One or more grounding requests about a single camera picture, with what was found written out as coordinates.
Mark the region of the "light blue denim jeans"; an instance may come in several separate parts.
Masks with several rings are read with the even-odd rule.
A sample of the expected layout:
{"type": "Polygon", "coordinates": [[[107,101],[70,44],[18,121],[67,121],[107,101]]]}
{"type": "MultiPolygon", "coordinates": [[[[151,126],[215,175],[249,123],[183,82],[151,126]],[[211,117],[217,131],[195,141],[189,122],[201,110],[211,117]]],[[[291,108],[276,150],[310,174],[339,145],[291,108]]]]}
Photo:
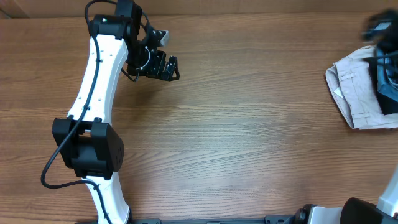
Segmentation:
{"type": "Polygon", "coordinates": [[[377,92],[386,97],[389,106],[397,107],[397,51],[390,54],[376,49],[377,92]]]}

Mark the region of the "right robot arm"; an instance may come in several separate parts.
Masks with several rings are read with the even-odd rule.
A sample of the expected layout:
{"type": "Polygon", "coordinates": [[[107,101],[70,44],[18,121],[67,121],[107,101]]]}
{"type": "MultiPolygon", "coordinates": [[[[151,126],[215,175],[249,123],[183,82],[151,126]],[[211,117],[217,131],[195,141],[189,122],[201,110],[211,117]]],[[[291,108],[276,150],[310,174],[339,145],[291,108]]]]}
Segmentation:
{"type": "MultiPolygon", "coordinates": [[[[396,128],[397,10],[370,17],[362,38],[375,44],[335,62],[325,72],[326,83],[350,128],[396,128]]],[[[342,207],[307,204],[294,215],[268,215],[264,223],[397,223],[397,175],[377,204],[354,197],[342,207]]]]}

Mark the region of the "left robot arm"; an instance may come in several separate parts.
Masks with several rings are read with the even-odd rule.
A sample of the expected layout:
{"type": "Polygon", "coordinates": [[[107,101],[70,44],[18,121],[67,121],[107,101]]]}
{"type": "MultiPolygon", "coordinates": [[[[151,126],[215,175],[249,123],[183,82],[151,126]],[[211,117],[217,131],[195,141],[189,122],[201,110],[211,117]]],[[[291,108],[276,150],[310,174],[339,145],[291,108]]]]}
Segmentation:
{"type": "Polygon", "coordinates": [[[77,98],[52,134],[56,156],[88,187],[98,223],[132,223],[119,180],[124,143],[112,127],[112,108],[120,74],[163,81],[180,78],[178,60],[167,56],[167,30],[157,30],[132,0],[115,3],[112,15],[87,19],[90,54],[77,98]]]}

